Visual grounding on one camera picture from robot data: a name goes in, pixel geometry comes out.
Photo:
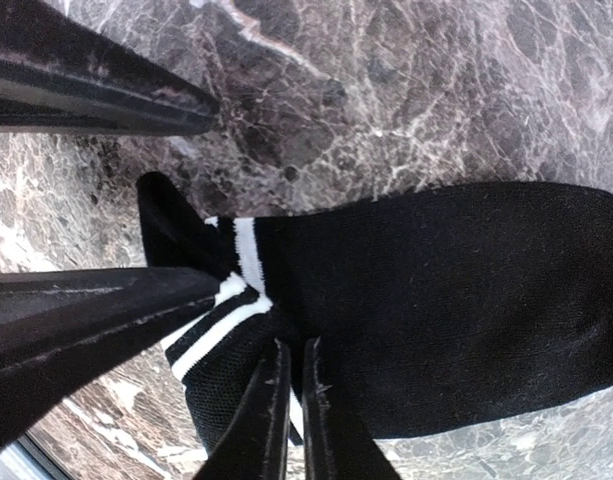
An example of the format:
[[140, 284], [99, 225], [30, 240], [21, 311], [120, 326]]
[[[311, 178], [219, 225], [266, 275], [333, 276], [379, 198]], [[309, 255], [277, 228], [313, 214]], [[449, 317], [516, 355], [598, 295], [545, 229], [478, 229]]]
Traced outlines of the black sock with white stripes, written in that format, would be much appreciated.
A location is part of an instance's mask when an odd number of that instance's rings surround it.
[[613, 194], [475, 183], [293, 217], [201, 219], [163, 174], [137, 184], [151, 267], [219, 283], [162, 341], [213, 450], [266, 347], [294, 370], [305, 343], [376, 439], [424, 436], [555, 407], [613, 385]]

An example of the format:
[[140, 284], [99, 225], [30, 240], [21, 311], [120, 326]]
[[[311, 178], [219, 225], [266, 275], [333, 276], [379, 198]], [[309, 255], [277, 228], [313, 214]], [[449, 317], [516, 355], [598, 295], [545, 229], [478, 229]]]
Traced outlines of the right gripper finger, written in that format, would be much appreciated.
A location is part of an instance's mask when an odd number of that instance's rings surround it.
[[0, 274], [0, 451], [64, 397], [205, 313], [188, 268]]
[[188, 136], [209, 94], [43, 1], [0, 1], [0, 131]]

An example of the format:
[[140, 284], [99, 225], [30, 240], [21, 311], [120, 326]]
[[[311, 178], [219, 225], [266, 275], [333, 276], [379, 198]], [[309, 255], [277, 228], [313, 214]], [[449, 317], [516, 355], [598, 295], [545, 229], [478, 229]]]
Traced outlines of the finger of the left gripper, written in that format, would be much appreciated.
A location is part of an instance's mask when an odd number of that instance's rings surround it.
[[279, 480], [286, 476], [291, 356], [275, 341], [255, 369], [236, 413], [198, 480]]
[[302, 384], [308, 479], [399, 477], [325, 366], [319, 338], [305, 346]]

